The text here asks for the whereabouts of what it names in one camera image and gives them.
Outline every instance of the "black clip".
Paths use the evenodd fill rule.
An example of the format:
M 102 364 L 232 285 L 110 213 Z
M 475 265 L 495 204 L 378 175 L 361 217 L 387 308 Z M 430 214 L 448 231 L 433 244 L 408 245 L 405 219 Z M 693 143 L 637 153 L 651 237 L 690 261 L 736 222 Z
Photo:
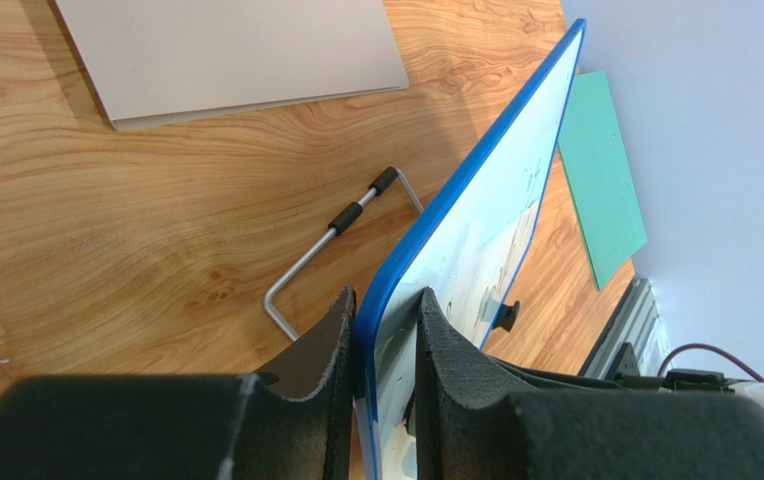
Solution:
M 521 310 L 521 302 L 517 300 L 512 306 L 501 305 L 500 310 L 497 312 L 497 320 L 494 322 L 492 330 L 495 328 L 502 328 L 507 332 L 511 332 L 512 326 L 515 325 L 515 320 L 518 319 L 519 310 Z

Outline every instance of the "red wire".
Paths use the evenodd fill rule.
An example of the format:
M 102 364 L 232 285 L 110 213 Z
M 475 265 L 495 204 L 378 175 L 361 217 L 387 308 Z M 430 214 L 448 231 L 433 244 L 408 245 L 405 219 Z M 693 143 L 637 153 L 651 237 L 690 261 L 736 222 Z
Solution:
M 657 371 L 657 376 L 662 377 L 663 374 L 666 372 L 666 367 L 669 366 L 669 362 L 671 362 L 675 357 L 677 357 L 679 353 L 687 351 L 687 350 L 707 350 L 709 352 L 717 353 L 727 358 L 728 360 L 731 360 L 731 363 L 740 367 L 744 372 L 749 374 L 749 376 L 751 376 L 755 380 L 761 383 L 764 383 L 764 377 L 761 376 L 760 373 L 753 370 L 752 367 L 746 365 L 742 360 L 735 357 L 734 355 L 731 355 L 730 353 L 726 352 L 725 350 L 719 347 L 714 347 L 713 345 L 708 345 L 706 343 L 688 343 L 686 345 L 676 348 L 675 350 L 672 350 L 672 353 L 670 353 L 669 355 L 666 355 L 666 359 L 663 360 L 663 363 L 660 364 L 660 370 Z

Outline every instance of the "wood grain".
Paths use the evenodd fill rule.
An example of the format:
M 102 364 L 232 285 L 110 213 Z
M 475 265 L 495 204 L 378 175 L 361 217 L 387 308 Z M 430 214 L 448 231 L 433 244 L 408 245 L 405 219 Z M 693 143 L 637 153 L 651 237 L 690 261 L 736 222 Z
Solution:
M 265 289 L 388 165 L 424 202 L 565 30 L 556 0 L 387 0 L 411 88 L 120 134 L 47 0 L 0 0 L 0 392 L 60 372 L 243 372 L 288 345 Z M 632 274 L 597 293 L 554 166 L 490 351 L 573 371 Z M 414 214 L 393 188 L 290 284 L 302 333 Z

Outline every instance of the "cable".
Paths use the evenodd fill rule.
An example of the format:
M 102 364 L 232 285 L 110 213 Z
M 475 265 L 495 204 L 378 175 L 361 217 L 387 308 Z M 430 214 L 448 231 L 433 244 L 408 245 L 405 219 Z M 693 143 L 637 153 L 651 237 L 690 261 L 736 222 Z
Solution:
M 576 388 L 586 390 L 627 390 L 627 388 L 609 380 L 564 375 L 562 373 L 543 372 L 529 368 L 518 367 L 499 358 L 488 357 L 508 373 L 518 377 L 526 383 L 538 388 Z
M 657 376 L 662 377 L 663 374 L 666 372 L 666 367 L 669 366 L 669 362 L 671 362 L 672 359 L 677 357 L 679 353 L 684 352 L 686 350 L 707 350 L 709 352 L 718 353 L 719 355 L 727 358 L 728 360 L 731 360 L 731 363 L 740 367 L 744 372 L 749 374 L 750 377 L 754 378 L 755 380 L 761 383 L 764 383 L 764 377 L 761 376 L 760 373 L 753 370 L 752 367 L 746 365 L 742 360 L 735 357 L 734 355 L 731 355 L 730 353 L 726 352 L 725 350 L 719 347 L 714 347 L 713 345 L 708 345 L 706 343 L 688 343 L 686 345 L 676 348 L 675 350 L 672 350 L 672 353 L 670 353 L 669 355 L 666 355 L 666 359 L 663 360 L 663 363 L 660 364 L 660 370 L 657 371 Z

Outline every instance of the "teal paper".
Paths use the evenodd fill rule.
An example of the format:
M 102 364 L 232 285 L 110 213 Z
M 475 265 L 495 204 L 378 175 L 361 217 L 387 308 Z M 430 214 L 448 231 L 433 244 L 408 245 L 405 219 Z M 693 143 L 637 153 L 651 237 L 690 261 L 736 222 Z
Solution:
M 575 77 L 559 148 L 595 285 L 602 290 L 647 241 L 604 72 Z

